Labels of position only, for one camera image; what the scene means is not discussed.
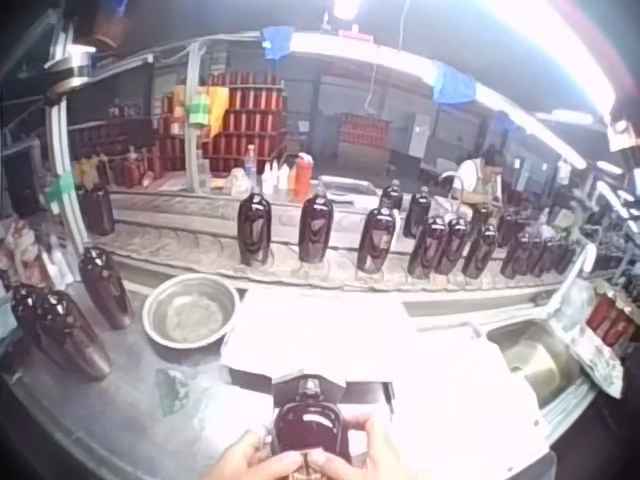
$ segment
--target worker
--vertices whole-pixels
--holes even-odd
[[[323,450],[312,450],[307,461],[326,478],[332,480],[410,480],[416,478],[400,461],[400,456],[387,435],[383,422],[369,415],[348,420],[352,430],[367,434],[368,458],[363,468],[349,465],[343,459]],[[203,480],[276,480],[288,478],[303,464],[302,453],[285,452],[269,458],[263,447],[266,432],[249,431],[222,454]]]
[[[503,156],[494,146],[489,145],[478,158],[465,160],[458,167],[457,174],[462,179],[453,181],[453,193],[462,203],[468,205],[499,204],[499,176],[502,174]]]

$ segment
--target finger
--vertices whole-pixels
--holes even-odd
[[[251,467],[243,475],[244,480],[277,480],[295,472],[302,465],[300,452],[285,452]]]
[[[332,480],[358,480],[362,475],[361,470],[324,450],[312,450],[307,454],[307,460],[309,465]]]
[[[387,434],[387,426],[380,417],[375,415],[356,415],[347,419],[347,426],[352,430],[366,432],[369,452],[389,448],[391,441]]]
[[[251,457],[262,447],[265,435],[266,430],[264,429],[261,432],[247,430],[236,443],[227,448],[223,454],[223,459],[226,457],[233,459],[235,463],[242,461],[245,466],[248,465]]]
[[[271,456],[271,448],[265,445],[257,452],[254,452],[249,459],[249,466],[253,467],[254,465],[258,465],[259,463],[264,462],[267,458]]]

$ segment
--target hand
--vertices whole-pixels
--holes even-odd
[[[268,447],[262,448],[263,440],[264,436],[246,432],[224,451],[202,480],[277,480],[302,465],[300,452],[285,452],[269,458]]]
[[[307,455],[309,464],[332,480],[409,480],[414,476],[400,461],[387,432],[376,417],[368,415],[350,419],[349,427],[367,434],[367,459],[363,468],[349,465],[343,459],[323,450]]]

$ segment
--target white shirt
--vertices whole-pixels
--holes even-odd
[[[458,167],[458,171],[456,173],[462,177],[465,191],[473,192],[475,190],[478,183],[478,177],[480,175],[481,165],[481,158],[472,158],[470,160],[465,160]],[[455,177],[453,180],[453,188],[460,189],[460,180]]]

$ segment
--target metal bowl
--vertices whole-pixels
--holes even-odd
[[[225,280],[188,274],[163,283],[147,298],[142,323],[160,345],[181,350],[210,345],[231,327],[240,299]]]

